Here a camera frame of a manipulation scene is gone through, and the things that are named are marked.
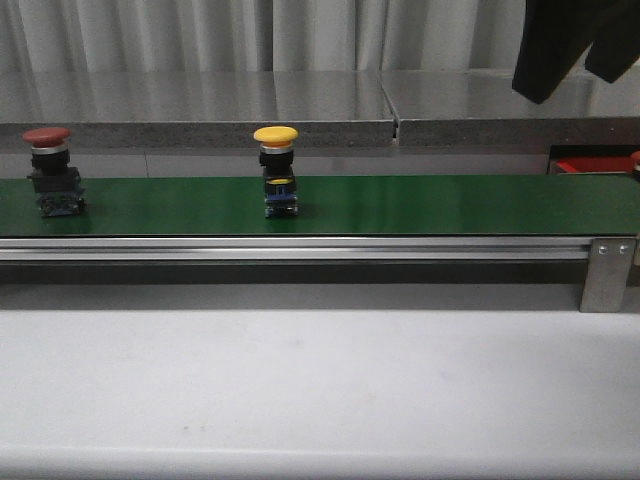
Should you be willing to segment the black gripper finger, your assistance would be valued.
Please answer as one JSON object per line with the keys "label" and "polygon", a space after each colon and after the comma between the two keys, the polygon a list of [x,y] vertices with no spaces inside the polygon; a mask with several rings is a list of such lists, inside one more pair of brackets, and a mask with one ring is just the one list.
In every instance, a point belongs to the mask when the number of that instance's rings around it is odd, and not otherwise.
{"label": "black gripper finger", "polygon": [[606,1],[528,1],[512,89],[544,103],[607,22]]}
{"label": "black gripper finger", "polygon": [[617,81],[639,59],[639,2],[626,1],[620,13],[596,34],[585,68],[609,83]]}

